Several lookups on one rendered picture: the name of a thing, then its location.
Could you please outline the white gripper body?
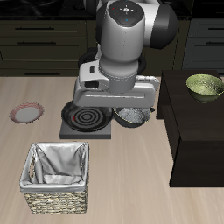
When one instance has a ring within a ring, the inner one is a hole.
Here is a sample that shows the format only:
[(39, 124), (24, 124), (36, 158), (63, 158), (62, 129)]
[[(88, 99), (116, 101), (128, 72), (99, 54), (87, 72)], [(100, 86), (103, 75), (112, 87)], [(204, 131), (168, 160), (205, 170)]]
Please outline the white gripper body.
[(73, 103), (81, 107), (150, 108), (154, 105), (159, 80), (154, 76), (136, 77), (135, 86), (125, 94), (111, 94), (106, 90), (82, 87), (76, 80)]

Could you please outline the black bowl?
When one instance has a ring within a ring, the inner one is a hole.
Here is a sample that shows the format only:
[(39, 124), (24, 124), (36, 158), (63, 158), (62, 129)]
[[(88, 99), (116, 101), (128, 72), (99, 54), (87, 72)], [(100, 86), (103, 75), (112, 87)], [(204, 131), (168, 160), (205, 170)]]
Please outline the black bowl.
[(116, 121), (125, 128), (137, 128), (151, 119), (150, 108), (113, 108)]

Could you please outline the dark grey stove plate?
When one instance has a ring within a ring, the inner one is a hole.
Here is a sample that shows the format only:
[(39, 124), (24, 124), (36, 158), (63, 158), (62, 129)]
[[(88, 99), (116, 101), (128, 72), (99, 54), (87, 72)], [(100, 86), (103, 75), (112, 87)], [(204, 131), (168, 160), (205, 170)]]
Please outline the dark grey stove plate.
[(60, 139), (110, 139), (112, 108), (78, 107), (70, 101), (61, 111)]

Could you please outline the green bowl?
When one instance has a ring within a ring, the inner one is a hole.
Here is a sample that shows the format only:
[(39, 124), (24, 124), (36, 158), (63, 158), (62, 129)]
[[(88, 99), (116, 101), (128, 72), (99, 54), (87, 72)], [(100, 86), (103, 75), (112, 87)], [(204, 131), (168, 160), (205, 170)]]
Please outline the green bowl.
[(210, 74), (194, 74), (187, 78), (185, 84), (197, 102), (213, 102), (224, 94), (224, 82)]

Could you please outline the white plate with pink rim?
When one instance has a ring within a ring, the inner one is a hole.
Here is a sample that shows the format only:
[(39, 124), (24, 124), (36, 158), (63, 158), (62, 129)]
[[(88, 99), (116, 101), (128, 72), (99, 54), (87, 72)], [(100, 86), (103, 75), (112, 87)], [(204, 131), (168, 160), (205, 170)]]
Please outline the white plate with pink rim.
[(9, 115), (14, 123), (33, 123), (44, 114), (44, 107), (36, 102), (27, 102), (16, 106)]

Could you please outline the dark olive kitchen cupboard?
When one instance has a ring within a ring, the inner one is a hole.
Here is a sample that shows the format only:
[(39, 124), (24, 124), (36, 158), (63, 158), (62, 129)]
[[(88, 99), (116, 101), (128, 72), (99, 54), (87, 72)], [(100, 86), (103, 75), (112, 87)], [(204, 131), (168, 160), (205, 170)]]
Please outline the dark olive kitchen cupboard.
[[(174, 40), (163, 50), (144, 47), (143, 75), (181, 70), (190, 21), (179, 20)], [(15, 30), (16, 27), (53, 27), (53, 31)], [(0, 20), (0, 75), (60, 73), (77, 76), (79, 58), (97, 47), (94, 20)], [(56, 45), (18, 45), (18, 42), (56, 42)]]

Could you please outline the dark wooden cabinet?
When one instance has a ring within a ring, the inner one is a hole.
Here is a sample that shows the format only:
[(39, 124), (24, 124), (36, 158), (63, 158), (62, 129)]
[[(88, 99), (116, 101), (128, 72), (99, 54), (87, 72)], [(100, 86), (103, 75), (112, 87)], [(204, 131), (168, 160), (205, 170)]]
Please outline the dark wooden cabinet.
[(195, 101), (186, 79), (196, 70), (164, 70), (157, 104), (171, 146), (171, 187), (224, 187), (224, 94)]

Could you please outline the wicker basket with white liner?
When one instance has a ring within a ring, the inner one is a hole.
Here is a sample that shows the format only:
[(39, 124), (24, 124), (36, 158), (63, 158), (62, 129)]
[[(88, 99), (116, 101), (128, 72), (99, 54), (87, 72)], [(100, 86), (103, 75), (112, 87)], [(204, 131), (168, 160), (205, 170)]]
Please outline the wicker basket with white liner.
[(84, 214), (88, 208), (89, 145), (33, 143), (19, 180), (33, 214)]

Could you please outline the grey kitchen cupboard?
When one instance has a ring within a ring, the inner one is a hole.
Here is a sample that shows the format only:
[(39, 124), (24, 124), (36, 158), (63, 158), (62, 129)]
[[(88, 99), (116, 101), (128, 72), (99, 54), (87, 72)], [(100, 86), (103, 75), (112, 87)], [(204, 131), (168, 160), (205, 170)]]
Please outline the grey kitchen cupboard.
[(206, 45), (207, 41), (224, 42), (224, 31), (208, 27), (224, 27), (224, 18), (196, 18), (189, 26), (183, 70), (216, 70), (224, 75), (224, 45)]

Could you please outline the black kitchen countertop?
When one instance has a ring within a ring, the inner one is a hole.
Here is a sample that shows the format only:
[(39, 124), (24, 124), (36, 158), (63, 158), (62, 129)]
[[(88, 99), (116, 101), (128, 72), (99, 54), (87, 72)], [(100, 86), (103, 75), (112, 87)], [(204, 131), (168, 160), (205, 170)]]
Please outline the black kitchen countertop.
[[(224, 0), (160, 0), (178, 20), (224, 18)], [(0, 20), (95, 20), (84, 0), (0, 0)]]

